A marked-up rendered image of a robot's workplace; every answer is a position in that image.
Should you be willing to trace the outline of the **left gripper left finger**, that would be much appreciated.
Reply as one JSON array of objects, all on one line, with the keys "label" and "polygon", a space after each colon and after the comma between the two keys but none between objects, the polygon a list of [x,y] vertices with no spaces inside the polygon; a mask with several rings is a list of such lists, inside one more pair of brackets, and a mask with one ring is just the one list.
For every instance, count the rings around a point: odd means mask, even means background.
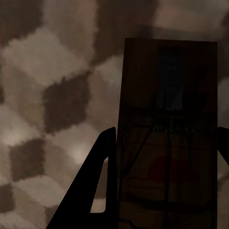
[{"label": "left gripper left finger", "polygon": [[[47,229],[118,229],[116,141],[115,127],[101,132]],[[105,212],[91,213],[107,157]]]}]

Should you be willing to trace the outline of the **mousetrap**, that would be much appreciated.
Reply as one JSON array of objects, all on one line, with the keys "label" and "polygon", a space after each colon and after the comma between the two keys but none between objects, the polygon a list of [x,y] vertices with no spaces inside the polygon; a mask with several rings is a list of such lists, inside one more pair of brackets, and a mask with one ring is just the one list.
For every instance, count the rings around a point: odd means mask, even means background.
[{"label": "mousetrap", "polygon": [[125,38],[118,229],[218,229],[218,42]]}]

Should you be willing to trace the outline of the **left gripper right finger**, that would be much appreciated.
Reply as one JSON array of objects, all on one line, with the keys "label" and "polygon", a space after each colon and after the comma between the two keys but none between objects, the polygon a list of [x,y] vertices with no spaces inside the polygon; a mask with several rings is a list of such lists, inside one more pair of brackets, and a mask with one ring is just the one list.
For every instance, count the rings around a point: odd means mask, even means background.
[{"label": "left gripper right finger", "polygon": [[229,165],[229,129],[218,127],[218,150]]}]

